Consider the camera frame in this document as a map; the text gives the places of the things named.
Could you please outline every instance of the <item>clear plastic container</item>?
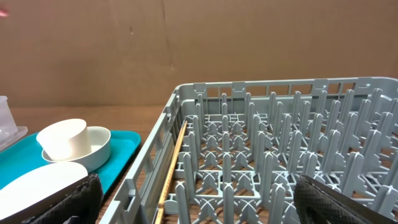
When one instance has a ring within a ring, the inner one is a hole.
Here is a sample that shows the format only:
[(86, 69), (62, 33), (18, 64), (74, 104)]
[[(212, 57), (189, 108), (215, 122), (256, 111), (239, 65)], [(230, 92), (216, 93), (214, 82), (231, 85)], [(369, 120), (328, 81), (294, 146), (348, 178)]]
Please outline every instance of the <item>clear plastic container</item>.
[(14, 118), (7, 104), (7, 97), (0, 96), (0, 142), (18, 132)]

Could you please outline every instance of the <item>white plate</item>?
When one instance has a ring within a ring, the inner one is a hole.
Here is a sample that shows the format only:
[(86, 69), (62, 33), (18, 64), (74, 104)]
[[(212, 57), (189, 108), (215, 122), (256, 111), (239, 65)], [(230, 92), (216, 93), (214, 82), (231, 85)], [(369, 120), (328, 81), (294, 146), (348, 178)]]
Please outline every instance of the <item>white plate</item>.
[(58, 162), (32, 170), (0, 190), (0, 220), (87, 176), (76, 162)]

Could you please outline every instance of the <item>gray plastic dish rack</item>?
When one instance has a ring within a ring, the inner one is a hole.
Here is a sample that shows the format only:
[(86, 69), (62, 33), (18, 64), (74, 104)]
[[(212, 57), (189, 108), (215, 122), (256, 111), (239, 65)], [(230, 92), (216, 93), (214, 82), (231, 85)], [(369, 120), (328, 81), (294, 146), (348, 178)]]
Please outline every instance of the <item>gray plastic dish rack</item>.
[(192, 83), (172, 93), (100, 223), (154, 222), (184, 121), (165, 201), (179, 223), (300, 223), (300, 174), (389, 218), (398, 211), (398, 79)]

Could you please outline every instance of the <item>teal tray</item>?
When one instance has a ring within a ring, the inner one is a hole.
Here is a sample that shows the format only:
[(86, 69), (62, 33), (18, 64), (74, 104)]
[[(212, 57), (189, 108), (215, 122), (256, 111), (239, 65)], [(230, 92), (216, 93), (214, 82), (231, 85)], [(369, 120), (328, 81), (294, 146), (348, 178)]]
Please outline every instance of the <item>teal tray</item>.
[[(27, 136), (0, 152), (0, 190), (27, 172), (49, 164), (42, 159), (43, 148), (36, 141), (36, 135)], [(140, 135), (133, 131), (111, 131), (111, 155), (104, 165), (93, 171), (101, 179), (105, 196), (140, 143)]]

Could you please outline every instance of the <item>wooden table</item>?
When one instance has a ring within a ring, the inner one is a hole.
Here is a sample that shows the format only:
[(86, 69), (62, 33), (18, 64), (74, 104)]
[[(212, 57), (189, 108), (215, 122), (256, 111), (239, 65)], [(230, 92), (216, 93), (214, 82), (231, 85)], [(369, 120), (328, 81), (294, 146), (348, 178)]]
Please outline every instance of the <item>wooden table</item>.
[[(130, 130), (141, 135), (142, 143), (147, 139), (164, 106), (79, 106), (47, 108), (11, 108), (18, 126), (27, 126), (27, 135), (41, 131), (57, 121), (70, 118), (84, 119), (89, 126), (103, 126), (108, 129)], [(97, 223), (101, 220), (112, 198), (126, 176), (126, 172), (117, 186), (106, 198), (99, 212)]]

